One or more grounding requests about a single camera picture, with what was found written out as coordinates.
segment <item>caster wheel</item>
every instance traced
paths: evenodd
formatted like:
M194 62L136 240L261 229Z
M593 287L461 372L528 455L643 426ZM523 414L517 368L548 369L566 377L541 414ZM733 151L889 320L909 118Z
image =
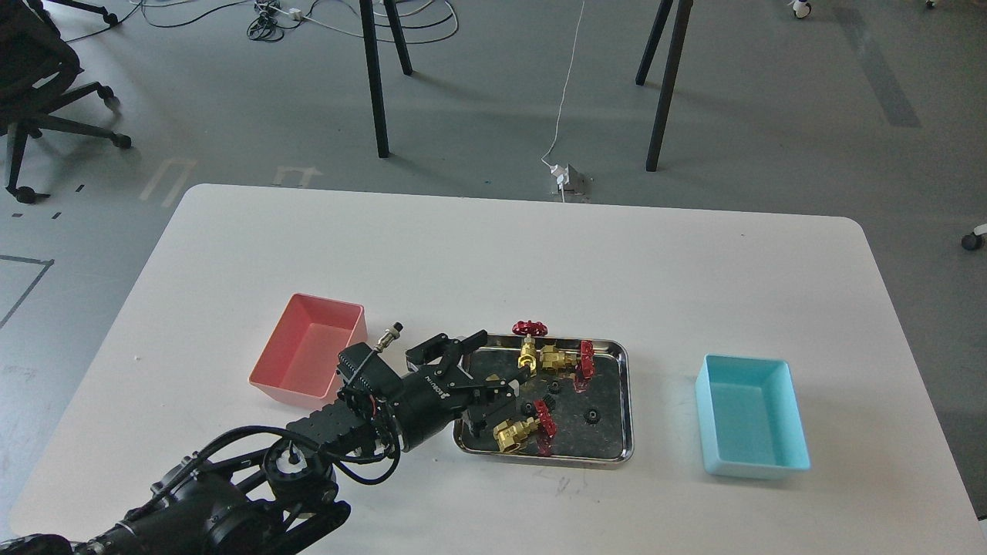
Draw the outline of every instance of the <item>caster wheel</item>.
M967 251L975 251L984 246L984 236L974 235L972 233L963 235L963 240L959 244Z
M812 4L808 2L796 2L793 5L792 13L796 16L797 20L803 20L812 13Z
M130 137L127 135L114 135L113 142L116 148L130 148Z
M21 204L34 204L41 198L51 197L51 195L41 195L35 193L35 190L30 187L17 187L11 192L11 195L13 195L17 202Z

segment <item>pink bin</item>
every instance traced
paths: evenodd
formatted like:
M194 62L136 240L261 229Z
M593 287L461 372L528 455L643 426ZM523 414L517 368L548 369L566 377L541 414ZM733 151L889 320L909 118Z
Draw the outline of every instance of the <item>pink bin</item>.
M321 409L336 400L340 351L367 339L363 307L295 293L267 340L250 382L274 400Z

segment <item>plastic bin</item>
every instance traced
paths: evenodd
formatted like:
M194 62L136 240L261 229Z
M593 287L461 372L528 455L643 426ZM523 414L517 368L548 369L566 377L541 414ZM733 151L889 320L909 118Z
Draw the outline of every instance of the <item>plastic bin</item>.
M359 304L295 293L250 374L271 398L306 409L336 400L340 351L367 339Z
M706 355L696 402L710 474L779 479L809 469L792 372L784 360Z

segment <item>chair base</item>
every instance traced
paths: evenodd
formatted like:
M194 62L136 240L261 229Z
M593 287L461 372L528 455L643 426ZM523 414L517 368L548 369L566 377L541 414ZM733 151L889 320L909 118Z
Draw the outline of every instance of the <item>chair base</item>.
M100 83L88 83L65 92L53 102L44 106L42 112L30 114L13 121L7 126L6 190L17 202L34 204L41 198L49 197L49 195L36 193L30 187L17 186L17 180L21 174L21 164L24 161L24 151L28 146L28 136L37 139L41 137L42 129L105 138L109 139L117 148L130 148L131 141L127 135L114 133L104 127L87 125L71 119L58 118L50 114L50 112L63 108L94 92L105 101L109 101L114 97L113 89L110 87Z

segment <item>white cable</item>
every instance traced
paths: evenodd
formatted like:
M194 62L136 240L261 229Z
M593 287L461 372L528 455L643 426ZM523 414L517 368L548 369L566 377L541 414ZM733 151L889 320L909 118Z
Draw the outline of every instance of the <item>white cable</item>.
M439 39L416 40L416 41L406 40L405 41L405 44L430 44L432 42L439 42L440 40L446 40L446 39L452 37L453 35L455 35L459 31L459 18L456 16L456 10L455 10L455 8L452 7L452 4L449 3L449 0L442 0L442 1L445 2L446 7L449 8L449 13L452 14L452 21L455 24L455 27L452 28L452 31L449 32L449 34L446 35L445 37L441 37ZM277 12L282 13L282 14L288 16L288 17L291 16L291 14L289 14L289 13L287 13L284 10L281 10L279 8L274 8L274 10L276 10ZM318 25L320 27L325 27L326 29L331 29L333 31L338 31L338 32L340 32L340 33L342 33L344 35L349 35L351 37L356 37L358 39L363 39L363 35L359 35L357 33L351 33L349 31L345 31L343 29L339 29L339 28L333 27L331 25L326 25L326 24L322 23L321 21L314 20L314 19L312 19L312 18L310 18L308 16L302 16L302 19L305 20L305 21L310 21L310 22L312 22L312 23L314 23L314 24L316 24L316 25ZM390 40L390 39L377 39L377 40L379 42L391 42L391 43L394 42L393 40Z
M175 0L174 2L169 2L167 4L148 4L143 0L141 0L140 2L134 2L133 0L130 0L130 3L133 4L134 6L140 6L141 4L143 4L145 8L167 8L169 6L178 6L179 4L188 4L189 2L192 1L194 0Z
M282 10L282 9L276 7L276 6L272 6L271 5L270 8L272 8L275 12L278 12L278 13L284 14L284 15L286 15L288 17L291 17L291 14L285 12L284 10ZM310 21L310 22L312 22L312 23L314 23L314 24L316 24L318 26L325 27L326 29L332 29L333 31L339 31L340 33L343 33L345 35L349 35L351 37L357 37L358 39L363 39L363 35L357 35L356 33L350 33L349 31L344 31L342 29L335 28L335 27L333 27L331 25L326 25L326 24L322 23L321 21L316 21L316 20L314 20L314 19L312 19L312 18L310 18L308 16L302 16L302 19L305 20L305 21Z
M559 116L556 118L556 134L555 137L552 138L552 146L550 146L545 154L542 155L542 163L549 168L552 167L552 164L546 162L545 158L547 158L549 154L552 154L552 149L555 148L555 143L559 140L559 122L562 121L562 106L566 103L566 87L569 86L569 77L572 76L572 63L575 61L575 42L579 38L579 24L582 23L582 10L585 8L586 0L582 0L582 6L579 8L579 19L575 22L575 35L572 37L572 57L569 59L569 71L566 73L566 84L562 87L562 101L559 102Z
M399 18L406 18L407 16L413 16L414 14L420 12L421 10L424 10L425 8L427 8L428 6L431 6L434 3L435 3L435 0L428 0L427 2L424 3L423 6L418 7L418 8L415 8L415 9L411 10L411 12L408 12L407 14L398 14L398 17ZM378 14L377 12L374 12L373 15L375 15L377 17L380 17L380 18L386 18L387 17L387 14Z

